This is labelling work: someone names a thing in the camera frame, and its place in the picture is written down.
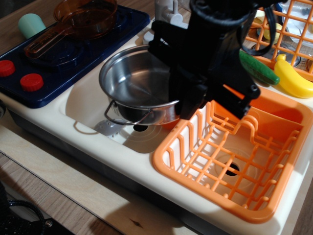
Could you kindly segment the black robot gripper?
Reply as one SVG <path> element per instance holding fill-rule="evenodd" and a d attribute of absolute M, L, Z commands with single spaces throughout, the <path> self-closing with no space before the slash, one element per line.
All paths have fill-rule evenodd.
<path fill-rule="evenodd" d="M 187 29 L 155 21 L 149 51 L 170 68 L 169 99 L 176 114 L 189 120 L 206 100 L 242 119 L 260 89 L 241 65 L 240 26 L 190 22 Z"/>

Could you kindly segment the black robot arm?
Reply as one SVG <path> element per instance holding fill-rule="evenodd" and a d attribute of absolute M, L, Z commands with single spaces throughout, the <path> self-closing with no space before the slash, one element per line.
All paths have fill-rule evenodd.
<path fill-rule="evenodd" d="M 216 101 L 242 118 L 260 96 L 240 62 L 239 52 L 263 8 L 273 43 L 276 20 L 271 0 L 192 0 L 186 29 L 154 21 L 148 50 L 170 68 L 169 99 L 176 114 L 188 120 L 209 101 Z"/>

